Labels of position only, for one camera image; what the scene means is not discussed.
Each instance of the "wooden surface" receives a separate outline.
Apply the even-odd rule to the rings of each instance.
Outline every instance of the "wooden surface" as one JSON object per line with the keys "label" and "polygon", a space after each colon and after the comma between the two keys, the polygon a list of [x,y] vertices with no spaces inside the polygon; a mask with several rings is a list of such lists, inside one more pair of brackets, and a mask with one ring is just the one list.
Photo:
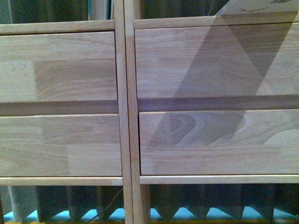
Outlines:
{"label": "wooden surface", "polygon": [[134,29],[299,22],[298,12],[134,20]]}
{"label": "wooden surface", "polygon": [[139,99],[299,94],[299,23],[135,35]]}
{"label": "wooden surface", "polygon": [[119,118],[0,117],[0,176],[120,176]]}
{"label": "wooden surface", "polygon": [[2,103],[0,116],[118,113],[117,100],[71,102]]}
{"label": "wooden surface", "polygon": [[299,175],[140,176],[141,184],[299,183]]}
{"label": "wooden surface", "polygon": [[0,177],[3,186],[122,186],[122,177]]}
{"label": "wooden surface", "polygon": [[126,31],[126,61],[127,61],[127,85],[128,85],[128,120],[131,154],[131,175],[134,224],[148,223],[148,214],[142,207],[142,189],[140,186],[140,161],[139,161],[139,131],[138,131],[138,108],[136,91],[135,70],[135,32],[133,20],[138,15],[134,9],[138,8],[135,0],[125,0],[125,31]]}
{"label": "wooden surface", "polygon": [[131,182],[130,142],[128,124],[128,95],[127,95],[127,70],[126,70],[126,43],[124,2],[117,0],[115,10],[115,50],[117,69],[117,90],[120,117],[121,138],[121,168],[123,176],[123,195],[126,211],[126,224],[133,224],[133,196]]}
{"label": "wooden surface", "polygon": [[299,96],[259,96],[229,98],[153,98],[138,100],[138,111],[202,111],[297,109]]}
{"label": "wooden surface", "polygon": [[0,35],[56,34],[114,30],[114,20],[0,24]]}
{"label": "wooden surface", "polygon": [[116,100],[114,32],[0,36],[0,103]]}
{"label": "wooden surface", "polygon": [[142,175],[299,173],[299,110],[145,112]]}

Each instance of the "curtain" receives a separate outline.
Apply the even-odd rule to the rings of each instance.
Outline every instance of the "curtain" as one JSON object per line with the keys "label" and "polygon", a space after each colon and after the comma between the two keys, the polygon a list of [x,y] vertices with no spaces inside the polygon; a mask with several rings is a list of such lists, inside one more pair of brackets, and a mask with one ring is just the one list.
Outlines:
{"label": "curtain", "polygon": [[269,222],[275,208],[299,214],[299,184],[151,185],[150,197],[151,207],[164,220],[172,219],[181,207],[197,219],[205,219],[210,208],[217,208],[241,220],[245,206]]}
{"label": "curtain", "polygon": [[88,20],[88,0],[5,0],[10,2],[11,18],[6,23],[36,23]]}
{"label": "curtain", "polygon": [[145,19],[215,15],[229,0],[143,0]]}
{"label": "curtain", "polygon": [[121,186],[0,186],[3,215],[13,212],[15,222],[23,222],[37,210],[39,222],[46,222],[68,210],[72,222],[79,221],[88,211],[96,209],[101,221],[119,208],[124,208]]}

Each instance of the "wooden cabinet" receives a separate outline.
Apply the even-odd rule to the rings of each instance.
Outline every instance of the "wooden cabinet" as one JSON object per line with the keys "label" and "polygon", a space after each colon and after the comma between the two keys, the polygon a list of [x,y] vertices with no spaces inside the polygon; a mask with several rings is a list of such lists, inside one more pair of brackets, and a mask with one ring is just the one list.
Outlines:
{"label": "wooden cabinet", "polygon": [[141,175],[298,173],[298,28],[136,30]]}
{"label": "wooden cabinet", "polygon": [[132,224],[122,0],[114,12],[0,25],[0,185],[108,186],[104,203],[123,186]]}
{"label": "wooden cabinet", "polygon": [[136,223],[151,184],[299,181],[297,12],[125,16]]}

